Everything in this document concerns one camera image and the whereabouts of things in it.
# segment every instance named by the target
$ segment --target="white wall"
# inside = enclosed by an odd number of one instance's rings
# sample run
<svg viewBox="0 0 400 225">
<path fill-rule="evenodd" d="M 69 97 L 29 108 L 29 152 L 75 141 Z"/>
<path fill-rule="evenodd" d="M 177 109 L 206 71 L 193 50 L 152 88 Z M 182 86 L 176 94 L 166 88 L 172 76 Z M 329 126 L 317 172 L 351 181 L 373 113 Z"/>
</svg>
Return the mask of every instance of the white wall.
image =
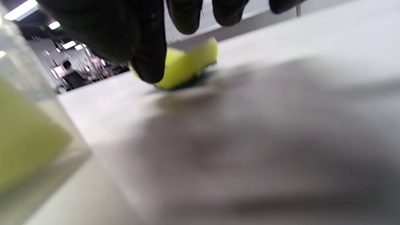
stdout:
<svg viewBox="0 0 400 225">
<path fill-rule="evenodd" d="M 47 63 L 46 60 L 54 59 L 58 64 L 62 64 L 63 61 L 67 60 L 65 54 L 63 52 L 59 53 L 56 51 L 56 47 L 53 44 L 53 41 L 50 39 L 41 39 L 39 41 L 28 41 L 29 45 L 35 52 L 36 56 L 39 58 L 39 61 L 43 65 L 44 69 L 46 70 L 47 74 L 45 74 L 46 80 L 49 81 L 49 85 L 54 88 L 56 85 L 59 85 L 59 82 L 53 77 L 50 72 L 51 67 Z M 43 51 L 47 50 L 50 53 L 50 56 L 43 55 Z M 84 50 L 75 50 L 72 48 L 71 50 L 66 52 L 71 59 L 69 61 L 72 64 L 72 67 L 77 68 L 79 60 L 85 62 L 87 60 L 86 54 Z"/>
</svg>

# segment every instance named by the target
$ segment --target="gloved hand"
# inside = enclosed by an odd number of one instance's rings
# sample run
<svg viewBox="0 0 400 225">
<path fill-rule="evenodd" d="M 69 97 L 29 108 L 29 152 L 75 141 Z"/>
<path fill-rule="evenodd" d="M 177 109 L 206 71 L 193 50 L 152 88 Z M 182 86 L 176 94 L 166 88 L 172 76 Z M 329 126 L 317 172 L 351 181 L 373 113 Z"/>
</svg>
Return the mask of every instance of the gloved hand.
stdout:
<svg viewBox="0 0 400 225">
<path fill-rule="evenodd" d="M 214 16 L 222 26 L 238 23 L 249 0 L 213 0 Z M 304 0 L 270 0 L 281 13 Z M 140 78 L 157 83 L 163 78 L 166 40 L 163 0 L 38 0 L 74 39 L 111 62 L 130 61 Z M 202 0 L 166 0 L 171 19 L 184 34 L 200 22 Z"/>
</svg>

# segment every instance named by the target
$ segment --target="black glove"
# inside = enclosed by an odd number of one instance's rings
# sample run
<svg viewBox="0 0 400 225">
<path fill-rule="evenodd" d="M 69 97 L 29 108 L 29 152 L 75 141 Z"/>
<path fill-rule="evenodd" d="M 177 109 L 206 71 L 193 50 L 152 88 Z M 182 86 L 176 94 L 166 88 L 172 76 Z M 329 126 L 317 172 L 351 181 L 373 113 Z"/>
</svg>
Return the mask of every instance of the black glove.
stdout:
<svg viewBox="0 0 400 225">
<path fill-rule="evenodd" d="M 238 23 L 249 0 L 213 0 L 214 16 L 222 26 Z M 270 0 L 274 13 L 304 0 Z M 163 0 L 38 0 L 74 39 L 111 62 L 130 61 L 140 78 L 163 78 L 166 56 Z M 171 19 L 184 34 L 200 22 L 202 0 L 166 0 Z"/>
</svg>

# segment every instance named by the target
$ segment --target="clear plastic container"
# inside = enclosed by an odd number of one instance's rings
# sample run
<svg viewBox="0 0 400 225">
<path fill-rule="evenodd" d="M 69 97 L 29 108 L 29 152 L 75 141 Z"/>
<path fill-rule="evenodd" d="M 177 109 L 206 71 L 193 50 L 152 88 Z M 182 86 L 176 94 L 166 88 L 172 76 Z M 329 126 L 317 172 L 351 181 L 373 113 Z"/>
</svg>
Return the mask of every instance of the clear plastic container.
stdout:
<svg viewBox="0 0 400 225">
<path fill-rule="evenodd" d="M 90 151 L 5 13 L 0 4 L 0 224 L 20 225 Z"/>
</svg>

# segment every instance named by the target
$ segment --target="yellow liquid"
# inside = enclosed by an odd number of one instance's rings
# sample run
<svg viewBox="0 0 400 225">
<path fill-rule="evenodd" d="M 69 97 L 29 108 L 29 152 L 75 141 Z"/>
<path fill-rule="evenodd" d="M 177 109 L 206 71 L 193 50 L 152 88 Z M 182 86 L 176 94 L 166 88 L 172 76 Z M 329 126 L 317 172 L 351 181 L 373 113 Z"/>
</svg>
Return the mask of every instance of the yellow liquid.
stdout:
<svg viewBox="0 0 400 225">
<path fill-rule="evenodd" d="M 60 125 L 0 80 L 0 194 L 50 164 L 70 141 Z"/>
</svg>

